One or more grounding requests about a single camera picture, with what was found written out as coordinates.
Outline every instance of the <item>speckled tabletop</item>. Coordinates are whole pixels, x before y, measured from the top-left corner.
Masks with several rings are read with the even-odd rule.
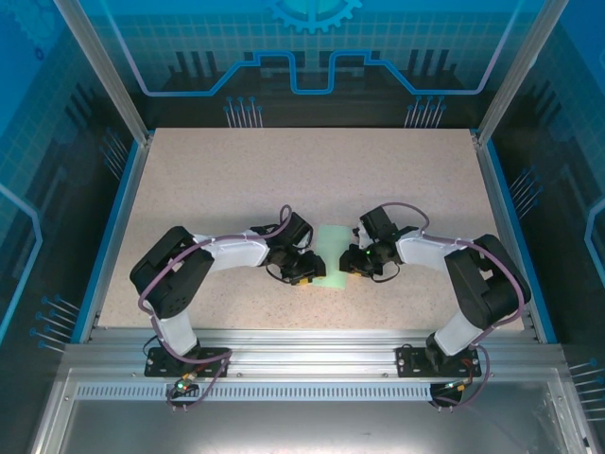
[[[149,326],[129,274],[174,225],[240,233],[276,222],[289,203],[316,229],[353,228],[385,201],[423,208],[429,233],[496,233],[468,130],[156,130],[99,325]],[[389,214],[400,227],[421,223],[404,209]],[[291,287],[241,268],[208,275],[189,313],[200,328],[435,329],[457,308],[447,277],[421,267],[403,266],[384,285],[349,276],[345,289]]]

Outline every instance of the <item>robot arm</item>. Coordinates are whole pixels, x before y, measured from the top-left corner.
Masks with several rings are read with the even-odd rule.
[[[277,225],[251,227],[238,236],[210,241],[170,271],[147,296],[145,305],[159,327],[164,342],[179,356],[196,357],[198,339],[193,331],[187,307],[207,274],[236,267],[276,265],[281,281],[291,285],[311,282],[325,276],[321,258],[306,251],[312,227],[296,213],[277,236],[263,239]],[[194,244],[211,239],[191,235],[183,227],[170,229],[132,269],[130,280],[141,294],[166,264]]]
[[[373,279],[389,262],[397,266],[422,265],[449,275],[459,310],[426,341],[425,354],[437,372],[450,358],[465,350],[484,331],[519,307],[513,285],[503,272],[478,251],[440,238],[426,236],[415,227],[399,230],[382,207],[362,216],[354,230],[359,244],[340,257],[340,270]],[[510,271],[524,300],[529,286],[500,241],[484,235],[470,242],[491,253]]]

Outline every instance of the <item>metal base plate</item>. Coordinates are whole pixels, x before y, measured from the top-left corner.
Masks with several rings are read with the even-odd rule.
[[[468,368],[462,363],[463,359],[474,362],[473,377],[481,376],[481,364],[476,350],[463,350],[447,363],[441,366],[437,373],[426,358],[423,347],[412,347],[404,345],[395,349],[395,360],[397,363],[397,375],[400,378],[427,378],[427,377],[452,377],[465,378],[469,376]]]
[[[197,359],[212,358],[217,355],[222,355],[229,351],[228,348],[198,348]],[[196,368],[196,364],[185,364],[177,359],[174,359],[163,347],[154,347],[149,349],[147,355],[147,364],[145,366],[145,376],[170,376],[178,377],[193,371]],[[216,361],[208,364],[206,367],[198,371],[198,377],[214,377],[218,368],[220,367],[220,361]],[[225,370],[220,376],[227,376],[227,370],[229,366],[225,367]]]

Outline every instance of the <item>perforated metal strip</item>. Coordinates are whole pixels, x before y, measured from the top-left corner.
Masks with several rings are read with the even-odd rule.
[[[183,398],[195,400],[200,390]],[[80,384],[77,400],[164,400],[172,385],[165,383]],[[219,383],[208,395],[212,401],[428,401],[425,383]]]

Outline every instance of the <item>green sponge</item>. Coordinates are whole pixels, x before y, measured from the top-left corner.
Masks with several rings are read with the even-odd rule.
[[[347,287],[347,273],[338,269],[338,261],[349,249],[350,243],[351,227],[320,225],[314,251],[325,263],[326,276],[323,279],[314,279],[314,286],[341,289]]]

